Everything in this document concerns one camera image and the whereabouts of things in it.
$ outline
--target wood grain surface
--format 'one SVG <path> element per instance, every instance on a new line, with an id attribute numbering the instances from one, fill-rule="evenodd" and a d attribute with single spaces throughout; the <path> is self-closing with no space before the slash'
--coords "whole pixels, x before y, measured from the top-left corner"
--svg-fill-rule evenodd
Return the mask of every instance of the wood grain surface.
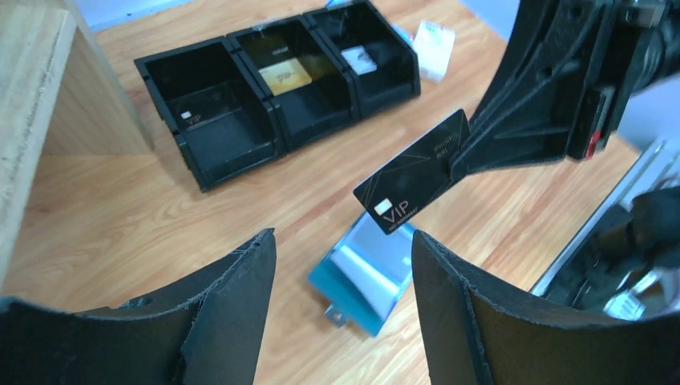
<path id="1" fill-rule="evenodd" d="M 74 33 L 65 10 L 0 5 L 0 287 Z"/>
<path id="2" fill-rule="evenodd" d="M 413 289 L 377 338 L 335 329 L 306 275 L 362 208 L 352 189 L 457 108 L 471 115 L 505 44 L 452 0 L 377 0 L 415 32 L 421 19 L 454 29 L 441 84 L 417 100 L 201 194 L 158 118 L 133 59 L 212 38 L 267 18 L 319 7 L 312 0 L 196 0 L 98 34 L 156 156 L 44 156 L 4 294 L 66 310 L 118 306 L 276 229 L 277 274 L 257 384 L 428 383 Z M 415 225 L 509 282 L 528 289 L 636 159 L 615 138 L 581 165 L 467 178 Z"/>
<path id="3" fill-rule="evenodd" d="M 74 0 L 2 2 L 66 11 L 78 26 L 42 153 L 152 154 L 151 135 Z"/>

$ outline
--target card chip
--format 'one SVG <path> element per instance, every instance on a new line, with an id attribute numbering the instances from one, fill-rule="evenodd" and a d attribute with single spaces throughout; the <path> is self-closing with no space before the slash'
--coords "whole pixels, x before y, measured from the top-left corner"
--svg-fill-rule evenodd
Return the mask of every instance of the card chip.
<path id="1" fill-rule="evenodd" d="M 385 198 L 385 199 L 382 200 L 382 202 L 378 203 L 378 204 L 375 206 L 374 209 L 375 209 L 375 212 L 376 212 L 378 215 L 383 215 L 384 213 L 387 212 L 387 210 L 389 210 L 389 209 L 391 209 L 391 208 L 392 208 L 392 202 L 390 202 L 389 199 Z"/>

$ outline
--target black storage bin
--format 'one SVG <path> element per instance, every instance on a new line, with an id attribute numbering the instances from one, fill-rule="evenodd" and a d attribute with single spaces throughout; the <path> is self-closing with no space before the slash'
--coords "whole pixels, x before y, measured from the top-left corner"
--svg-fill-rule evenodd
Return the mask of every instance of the black storage bin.
<path id="1" fill-rule="evenodd" d="M 367 0 L 304 14 L 343 67 L 362 118 L 420 95 L 418 55 Z"/>
<path id="2" fill-rule="evenodd" d="M 301 15 L 227 38 L 275 106 L 289 151 L 360 119 L 350 75 Z"/>
<path id="3" fill-rule="evenodd" d="M 202 191 L 285 153 L 275 107 L 226 38 L 135 64 Z"/>

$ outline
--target plywood edge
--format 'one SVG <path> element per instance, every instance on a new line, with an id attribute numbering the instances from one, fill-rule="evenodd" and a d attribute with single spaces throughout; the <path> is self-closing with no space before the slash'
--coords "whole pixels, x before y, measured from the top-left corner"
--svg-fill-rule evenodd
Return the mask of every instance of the plywood edge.
<path id="1" fill-rule="evenodd" d="M 115 121 L 118 122 L 119 130 L 114 133 L 105 132 L 107 133 L 105 140 L 102 140 L 99 136 L 101 131 L 97 131 L 97 128 L 101 129 L 101 127 L 93 127 L 92 130 L 83 132 L 82 127 L 78 127 L 77 124 L 63 124 L 62 120 L 58 120 L 59 123 L 55 125 L 57 129 L 46 144 L 44 152 L 49 155 L 144 155 L 153 153 L 154 142 L 151 133 L 144 126 L 130 96 L 120 84 L 118 75 L 113 71 L 106 55 L 99 46 L 97 38 L 92 34 L 75 2 L 73 0 L 3 1 L 23 6 L 49 7 L 70 12 L 79 30 L 76 34 L 77 48 L 74 53 L 78 56 L 78 60 L 85 58 L 87 65 L 95 72 L 92 81 L 96 81 L 98 87 L 106 90 L 105 92 L 110 100 L 107 103 L 115 105 L 112 110 L 117 113 Z M 69 113 L 70 111 L 65 111 L 62 115 L 68 117 Z M 87 127 L 91 126 L 90 122 L 81 121 L 80 123 L 85 123 Z M 79 140 L 77 143 L 71 142 L 74 136 Z"/>
<path id="2" fill-rule="evenodd" d="M 0 287 L 75 30 L 66 10 L 0 5 Z"/>

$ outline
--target silver metal frame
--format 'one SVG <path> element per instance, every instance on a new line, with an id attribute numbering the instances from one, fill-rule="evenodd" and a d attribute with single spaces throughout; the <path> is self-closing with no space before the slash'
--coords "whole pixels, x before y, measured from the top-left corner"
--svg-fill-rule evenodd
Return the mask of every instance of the silver metal frame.
<path id="1" fill-rule="evenodd" d="M 664 179 L 676 175 L 680 176 L 680 140 L 654 142 L 640 155 L 633 167 L 621 178 L 617 186 L 602 201 L 600 207 L 557 256 L 531 289 L 531 294 L 541 296 L 545 293 L 557 272 L 576 252 L 578 246 L 583 243 L 609 207 L 619 204 L 630 209 L 633 198 L 651 190 Z"/>

